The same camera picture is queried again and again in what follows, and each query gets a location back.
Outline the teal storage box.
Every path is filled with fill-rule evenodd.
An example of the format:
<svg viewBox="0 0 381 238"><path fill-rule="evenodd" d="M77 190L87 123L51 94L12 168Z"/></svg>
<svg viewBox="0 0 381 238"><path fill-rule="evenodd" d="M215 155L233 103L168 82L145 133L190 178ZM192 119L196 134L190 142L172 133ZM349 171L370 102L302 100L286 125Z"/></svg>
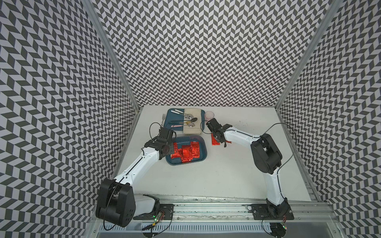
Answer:
<svg viewBox="0 0 381 238"><path fill-rule="evenodd" d="M204 139L198 135L182 136L173 140L173 152L165 156L172 166L204 161L207 149Z"/></svg>

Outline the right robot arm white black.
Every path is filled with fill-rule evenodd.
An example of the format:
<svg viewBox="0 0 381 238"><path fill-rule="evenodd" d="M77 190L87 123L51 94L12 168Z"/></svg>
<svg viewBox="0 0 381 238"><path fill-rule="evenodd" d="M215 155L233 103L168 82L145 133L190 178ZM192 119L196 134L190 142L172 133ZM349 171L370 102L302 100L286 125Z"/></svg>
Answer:
<svg viewBox="0 0 381 238"><path fill-rule="evenodd" d="M217 142L226 144L234 142L250 148L256 168L263 173L267 189L265 203L250 205L255 220L294 219L288 199L282 194L279 170L282 167L282 154L269 134L253 135L236 129L232 125L221 125L216 119L211 119L206 126Z"/></svg>

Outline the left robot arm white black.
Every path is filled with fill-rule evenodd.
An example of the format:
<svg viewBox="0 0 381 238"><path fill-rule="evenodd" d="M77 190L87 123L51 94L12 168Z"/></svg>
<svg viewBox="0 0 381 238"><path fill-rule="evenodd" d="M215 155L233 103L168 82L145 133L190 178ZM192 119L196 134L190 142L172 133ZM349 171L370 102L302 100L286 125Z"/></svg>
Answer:
<svg viewBox="0 0 381 238"><path fill-rule="evenodd" d="M148 216L153 219L151 229L161 222L165 212L160 201L151 195L135 195L133 186L141 180L159 160L173 153L175 131L161 128L159 134L145 143L140 155L123 172L113 179L106 178L98 189L95 215L103 222L126 227L134 217Z"/></svg>

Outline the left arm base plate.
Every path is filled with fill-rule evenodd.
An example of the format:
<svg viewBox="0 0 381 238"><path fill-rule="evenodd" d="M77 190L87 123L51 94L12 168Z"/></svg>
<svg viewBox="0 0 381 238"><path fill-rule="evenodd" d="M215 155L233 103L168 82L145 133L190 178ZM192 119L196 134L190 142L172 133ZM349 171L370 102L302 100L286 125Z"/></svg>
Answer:
<svg viewBox="0 0 381 238"><path fill-rule="evenodd" d="M163 220L171 220L173 218L174 204L160 204L155 206L151 213L145 213L138 216L135 216L134 220L144 220L144 221L153 221L159 214L159 212L164 213Z"/></svg>

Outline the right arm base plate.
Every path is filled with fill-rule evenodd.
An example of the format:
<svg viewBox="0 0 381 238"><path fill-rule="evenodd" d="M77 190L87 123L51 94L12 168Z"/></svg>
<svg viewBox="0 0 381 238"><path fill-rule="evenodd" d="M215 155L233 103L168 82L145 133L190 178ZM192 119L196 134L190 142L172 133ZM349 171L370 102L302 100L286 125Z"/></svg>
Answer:
<svg viewBox="0 0 381 238"><path fill-rule="evenodd" d="M274 206L268 204L251 204L251 213L254 220L277 220L291 221L294 220L294 214L289 204Z"/></svg>

